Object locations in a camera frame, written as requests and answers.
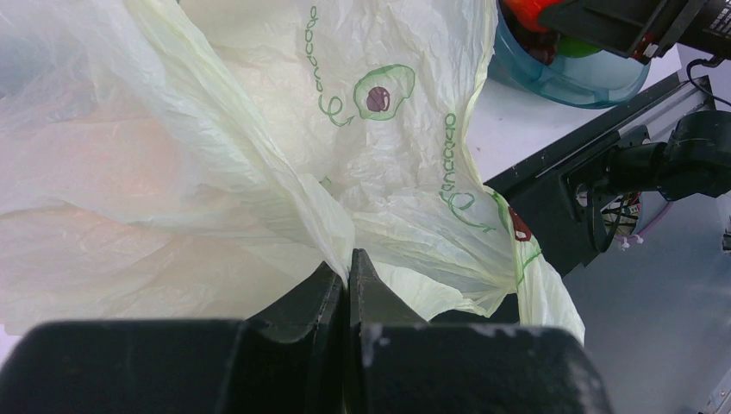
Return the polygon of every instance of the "red tomato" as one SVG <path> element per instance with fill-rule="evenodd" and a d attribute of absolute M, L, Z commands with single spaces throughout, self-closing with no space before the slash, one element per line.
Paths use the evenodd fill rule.
<path fill-rule="evenodd" d="M 538 24 L 538 16 L 546 6 L 561 3 L 564 0 L 504 0 L 513 10 L 520 24 L 531 32 L 545 33 L 549 29 Z"/>

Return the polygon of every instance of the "white plastic bag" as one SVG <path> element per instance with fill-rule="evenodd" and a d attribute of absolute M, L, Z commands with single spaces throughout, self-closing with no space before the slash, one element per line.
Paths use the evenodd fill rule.
<path fill-rule="evenodd" d="M 465 133 L 490 0 L 0 0 L 0 323 L 249 317 L 365 248 L 423 317 L 584 326 Z"/>

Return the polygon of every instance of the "plastic bag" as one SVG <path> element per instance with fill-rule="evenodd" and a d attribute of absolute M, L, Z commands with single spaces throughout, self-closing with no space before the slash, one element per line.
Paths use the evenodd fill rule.
<path fill-rule="evenodd" d="M 0 323 L 249 317 L 354 247 L 426 318 L 584 326 L 465 145 L 497 12 L 0 0 Z"/>

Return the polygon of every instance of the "avocado print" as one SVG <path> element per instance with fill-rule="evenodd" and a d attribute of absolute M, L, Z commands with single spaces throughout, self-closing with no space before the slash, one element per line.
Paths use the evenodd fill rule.
<path fill-rule="evenodd" d="M 360 117 L 373 121 L 393 118 L 403 100 L 411 96 L 414 83 L 414 71 L 404 65 L 384 66 L 368 72 L 353 92 Z"/>

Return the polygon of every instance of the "transparent blue bowl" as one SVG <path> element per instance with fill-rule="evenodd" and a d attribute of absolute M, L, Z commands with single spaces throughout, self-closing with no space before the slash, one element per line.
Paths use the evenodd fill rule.
<path fill-rule="evenodd" d="M 637 95 L 647 80 L 650 65 L 624 59 L 609 52 L 585 58 L 556 55 L 546 66 L 533 59 L 515 40 L 499 13 L 495 36 L 495 59 L 488 74 L 501 80 L 501 73 L 521 87 L 560 104 L 586 109 L 609 108 Z"/>

